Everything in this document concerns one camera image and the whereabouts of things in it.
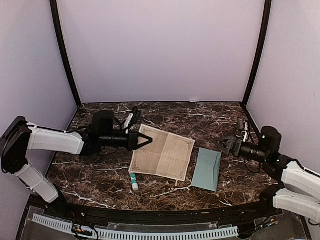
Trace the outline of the beige ornate letter paper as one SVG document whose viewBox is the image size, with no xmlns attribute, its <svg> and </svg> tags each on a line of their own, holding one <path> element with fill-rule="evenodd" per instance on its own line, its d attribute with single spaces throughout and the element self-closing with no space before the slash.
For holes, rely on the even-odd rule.
<svg viewBox="0 0 320 240">
<path fill-rule="evenodd" d="M 152 143 L 133 152 L 129 171 L 184 182 L 195 141 L 145 124 L 139 132 Z"/>
</svg>

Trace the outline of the teal green envelope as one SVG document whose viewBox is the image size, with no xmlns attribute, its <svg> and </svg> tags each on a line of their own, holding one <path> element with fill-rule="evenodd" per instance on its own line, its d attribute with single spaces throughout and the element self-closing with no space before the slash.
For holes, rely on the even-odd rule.
<svg viewBox="0 0 320 240">
<path fill-rule="evenodd" d="M 216 192 L 222 153 L 200 148 L 191 182 L 192 187 Z"/>
</svg>

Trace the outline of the green white glue stick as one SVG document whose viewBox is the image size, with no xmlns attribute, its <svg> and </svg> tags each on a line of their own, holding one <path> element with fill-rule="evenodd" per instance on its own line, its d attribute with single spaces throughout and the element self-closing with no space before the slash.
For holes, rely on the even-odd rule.
<svg viewBox="0 0 320 240">
<path fill-rule="evenodd" d="M 133 191 L 138 191 L 139 190 L 139 185 L 137 183 L 137 177 L 136 174 L 133 172 L 129 173 L 130 180 L 131 180 L 131 186 Z"/>
</svg>

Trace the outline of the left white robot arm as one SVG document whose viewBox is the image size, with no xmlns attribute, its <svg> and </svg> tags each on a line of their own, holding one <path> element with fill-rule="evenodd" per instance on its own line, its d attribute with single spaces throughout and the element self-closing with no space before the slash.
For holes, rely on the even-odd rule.
<svg viewBox="0 0 320 240">
<path fill-rule="evenodd" d="M 101 110 L 92 117 L 88 126 L 65 131 L 31 124 L 18 116 L 0 138 L 0 161 L 3 173 L 18 177 L 45 202 L 60 218 L 67 218 L 70 206 L 62 193 L 28 160 L 27 151 L 45 150 L 79 156 L 93 156 L 103 147 L 138 150 L 153 142 L 140 132 L 132 131 L 141 111 L 134 107 L 127 119 L 120 122 L 114 112 Z"/>
</svg>

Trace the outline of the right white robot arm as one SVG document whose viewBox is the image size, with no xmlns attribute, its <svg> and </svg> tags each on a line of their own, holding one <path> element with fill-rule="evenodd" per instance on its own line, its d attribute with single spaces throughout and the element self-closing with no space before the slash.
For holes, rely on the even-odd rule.
<svg viewBox="0 0 320 240">
<path fill-rule="evenodd" d="M 215 138 L 214 144 L 226 155 L 261 164 L 277 184 L 266 188 L 255 205 L 255 213 L 266 217 L 275 209 L 286 210 L 316 223 L 320 222 L 320 175 L 297 159 L 279 152 L 282 135 L 272 126 L 261 129 L 258 143 L 244 142 L 236 136 Z"/>
</svg>

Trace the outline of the black front table rail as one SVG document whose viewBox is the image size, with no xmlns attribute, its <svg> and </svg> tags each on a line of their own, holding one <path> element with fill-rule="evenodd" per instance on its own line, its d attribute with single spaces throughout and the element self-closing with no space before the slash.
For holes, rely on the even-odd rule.
<svg viewBox="0 0 320 240">
<path fill-rule="evenodd" d="M 123 224 L 192 224 L 213 223 L 219 224 L 246 224 L 264 217 L 277 214 L 275 209 L 258 209 L 258 202 L 201 210 L 180 211 L 137 211 L 116 210 L 100 207 L 91 207 L 67 203 L 66 207 L 72 211 L 78 221 L 95 225 L 107 225 L 108 223 Z"/>
</svg>

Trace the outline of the right black frame post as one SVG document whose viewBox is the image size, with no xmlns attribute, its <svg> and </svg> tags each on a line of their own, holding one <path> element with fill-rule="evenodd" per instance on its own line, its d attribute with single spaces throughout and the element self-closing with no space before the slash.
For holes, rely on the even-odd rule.
<svg viewBox="0 0 320 240">
<path fill-rule="evenodd" d="M 271 8 L 272 8 L 272 0 L 265 0 L 257 47 L 256 47 L 250 75 L 248 78 L 248 83 L 247 83 L 245 93 L 241 102 L 243 108 L 246 108 L 248 105 L 251 93 L 253 91 L 254 83 L 257 77 L 257 73 L 259 70 L 259 66 L 260 66 L 260 62 L 261 62 L 261 58 L 264 50 L 265 40 L 267 36 L 268 26 L 269 26 Z"/>
</svg>

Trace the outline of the black frame post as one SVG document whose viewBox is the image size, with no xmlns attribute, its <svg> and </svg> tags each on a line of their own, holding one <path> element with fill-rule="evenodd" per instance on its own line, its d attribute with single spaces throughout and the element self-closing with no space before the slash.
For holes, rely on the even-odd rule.
<svg viewBox="0 0 320 240">
<path fill-rule="evenodd" d="M 267 36 L 268 26 L 269 26 L 271 8 L 272 8 L 272 0 L 265 0 L 257 47 L 256 47 L 250 75 L 248 78 L 248 83 L 247 83 L 245 93 L 241 102 L 243 108 L 246 108 L 248 105 L 251 93 L 253 91 L 254 83 L 257 77 L 257 73 L 259 70 L 259 66 L 260 66 L 260 62 L 261 62 L 261 58 L 264 50 L 265 40 Z"/>
<path fill-rule="evenodd" d="M 64 67 L 64 71 L 67 77 L 67 81 L 74 99 L 74 102 L 79 108 L 82 105 L 82 101 L 80 98 L 80 94 L 78 92 L 76 82 L 72 73 L 72 68 L 71 64 L 69 61 L 69 56 L 67 53 L 67 48 L 64 40 L 64 34 L 62 30 L 62 24 L 61 24 L 61 19 L 60 19 L 60 14 L 59 14 L 59 9 L 58 9 L 58 1 L 57 0 L 50 0 L 50 9 L 51 9 L 51 15 L 52 15 L 52 20 L 53 20 L 53 25 L 54 25 L 54 30 L 55 30 L 55 35 L 56 35 L 56 40 L 58 43 L 58 48 L 62 60 L 62 64 Z"/>
</svg>

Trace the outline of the left black frame post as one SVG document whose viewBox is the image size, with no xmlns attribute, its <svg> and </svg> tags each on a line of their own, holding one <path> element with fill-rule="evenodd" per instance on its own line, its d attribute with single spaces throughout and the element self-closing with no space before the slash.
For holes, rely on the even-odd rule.
<svg viewBox="0 0 320 240">
<path fill-rule="evenodd" d="M 58 43 L 58 48 L 62 60 L 62 64 L 64 67 L 64 71 L 67 77 L 67 81 L 74 99 L 74 102 L 79 108 L 82 105 L 82 101 L 80 98 L 80 94 L 78 92 L 76 82 L 72 73 L 72 68 L 71 64 L 69 61 L 69 56 L 67 53 L 67 48 L 64 40 L 64 34 L 62 30 L 62 24 L 61 24 L 61 19 L 60 19 L 60 14 L 59 14 L 59 9 L 58 9 L 58 1 L 57 0 L 50 0 L 50 9 L 51 9 L 51 15 L 52 15 L 52 20 L 53 20 L 53 25 L 54 25 L 54 30 L 55 30 L 55 35 L 56 35 L 56 40 Z"/>
</svg>

